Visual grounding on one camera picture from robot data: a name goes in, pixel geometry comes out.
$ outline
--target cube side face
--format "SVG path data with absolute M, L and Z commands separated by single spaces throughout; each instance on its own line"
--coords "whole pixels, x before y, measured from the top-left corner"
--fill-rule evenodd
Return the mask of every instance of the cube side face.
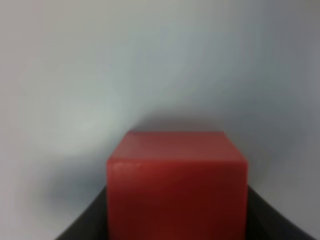
M 107 162 L 111 240 L 243 240 L 247 162 Z

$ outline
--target gray surface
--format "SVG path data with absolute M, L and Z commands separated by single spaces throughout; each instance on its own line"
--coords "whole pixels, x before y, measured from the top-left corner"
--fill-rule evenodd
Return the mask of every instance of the gray surface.
M 319 13 L 316 0 L 1 1 L 1 239 L 59 235 L 129 129 L 226 131 L 251 185 L 320 238 Z

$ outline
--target red block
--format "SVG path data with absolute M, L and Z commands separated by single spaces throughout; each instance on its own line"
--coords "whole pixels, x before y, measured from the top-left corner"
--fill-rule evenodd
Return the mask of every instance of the red block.
M 247 169 L 221 132 L 129 132 L 107 162 L 111 240 L 244 240 Z

